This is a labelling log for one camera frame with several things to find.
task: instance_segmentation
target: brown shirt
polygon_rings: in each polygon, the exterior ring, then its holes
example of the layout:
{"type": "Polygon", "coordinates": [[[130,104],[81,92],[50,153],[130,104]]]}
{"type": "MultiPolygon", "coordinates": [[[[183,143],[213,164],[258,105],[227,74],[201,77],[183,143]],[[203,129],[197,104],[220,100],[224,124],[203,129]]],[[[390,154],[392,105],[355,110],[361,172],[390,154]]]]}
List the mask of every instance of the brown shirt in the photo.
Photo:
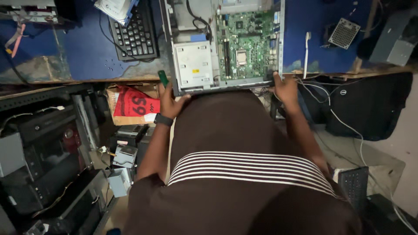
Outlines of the brown shirt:
{"type": "Polygon", "coordinates": [[[137,181],[123,234],[359,234],[337,185],[249,91],[195,97],[177,118],[171,177],[137,181]]]}

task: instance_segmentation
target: printed number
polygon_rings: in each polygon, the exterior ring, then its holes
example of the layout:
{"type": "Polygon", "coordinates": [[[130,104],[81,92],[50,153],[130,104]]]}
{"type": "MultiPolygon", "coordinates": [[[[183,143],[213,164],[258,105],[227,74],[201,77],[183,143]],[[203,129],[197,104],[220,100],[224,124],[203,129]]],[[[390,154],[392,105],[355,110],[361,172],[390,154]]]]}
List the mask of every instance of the printed number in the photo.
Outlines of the printed number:
{"type": "Polygon", "coordinates": [[[138,106],[137,108],[132,108],[133,111],[139,115],[145,115],[147,112],[144,107],[138,106]]]}
{"type": "Polygon", "coordinates": [[[147,101],[145,99],[139,99],[136,96],[132,97],[132,103],[136,105],[140,105],[141,103],[144,103],[144,105],[147,104],[147,101]]]}
{"type": "MultiPolygon", "coordinates": [[[[132,97],[132,103],[136,104],[136,105],[146,105],[147,101],[145,99],[140,99],[137,98],[136,96],[132,97]]],[[[137,108],[132,108],[133,111],[139,115],[145,115],[145,113],[147,112],[146,109],[142,106],[138,106],[137,108]]]]}

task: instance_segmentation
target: worn desk surface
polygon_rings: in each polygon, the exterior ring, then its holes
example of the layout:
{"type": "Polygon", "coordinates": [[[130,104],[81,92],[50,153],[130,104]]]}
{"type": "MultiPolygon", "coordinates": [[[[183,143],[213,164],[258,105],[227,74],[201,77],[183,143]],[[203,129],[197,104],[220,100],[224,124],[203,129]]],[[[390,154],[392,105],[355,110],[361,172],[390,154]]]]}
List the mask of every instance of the worn desk surface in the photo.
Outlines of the worn desk surface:
{"type": "MultiPolygon", "coordinates": [[[[305,56],[305,33],[312,32],[309,41],[308,72],[346,73],[351,71],[356,58],[358,43],[364,33],[354,40],[348,50],[342,48],[320,48],[324,26],[338,22],[341,17],[366,26],[372,0],[336,1],[286,1],[284,72],[301,72],[305,56]]],[[[168,67],[168,55],[164,50],[165,40],[161,37],[160,58],[152,63],[117,60],[115,46],[100,32],[99,11],[91,1],[75,0],[79,27],[64,33],[63,30],[41,30],[28,24],[25,33],[36,35],[23,38],[16,57],[13,59],[18,71],[30,82],[72,81],[120,81],[158,79],[157,71],[168,67]]],[[[156,31],[161,28],[158,1],[152,1],[156,31]]],[[[102,28],[110,37],[107,16],[102,14],[102,28]]],[[[0,22],[0,41],[6,41],[15,32],[13,21],[0,22]]],[[[10,65],[0,55],[0,81],[19,82],[10,65]]]]}

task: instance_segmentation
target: cardboard box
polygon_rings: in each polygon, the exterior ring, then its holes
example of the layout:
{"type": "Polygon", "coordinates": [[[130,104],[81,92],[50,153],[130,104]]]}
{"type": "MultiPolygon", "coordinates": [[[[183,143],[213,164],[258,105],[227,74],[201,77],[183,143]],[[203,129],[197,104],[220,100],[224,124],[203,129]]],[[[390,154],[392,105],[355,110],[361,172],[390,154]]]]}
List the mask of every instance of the cardboard box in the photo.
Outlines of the cardboard box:
{"type": "MultiPolygon", "coordinates": [[[[158,91],[155,84],[142,84],[130,86],[141,92],[144,92],[148,96],[154,99],[158,99],[158,91]]],[[[122,117],[122,116],[113,116],[116,108],[117,98],[119,97],[119,88],[116,85],[111,85],[106,89],[107,92],[107,103],[109,105],[110,113],[112,115],[113,123],[116,126],[120,125],[135,125],[135,124],[147,124],[153,123],[155,114],[147,114],[142,117],[122,117]]]]}

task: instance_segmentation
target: black bag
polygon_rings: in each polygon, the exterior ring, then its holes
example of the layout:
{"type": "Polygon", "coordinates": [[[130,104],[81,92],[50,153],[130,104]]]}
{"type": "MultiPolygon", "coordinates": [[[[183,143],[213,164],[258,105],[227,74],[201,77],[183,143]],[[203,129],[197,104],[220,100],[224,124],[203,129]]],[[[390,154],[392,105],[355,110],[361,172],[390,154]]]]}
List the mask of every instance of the black bag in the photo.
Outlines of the black bag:
{"type": "MultiPolygon", "coordinates": [[[[368,77],[339,87],[331,95],[331,108],[341,121],[363,135],[378,141],[390,137],[411,91],[412,73],[368,77]]],[[[336,136],[360,138],[330,113],[326,130],[336,136]]]]}

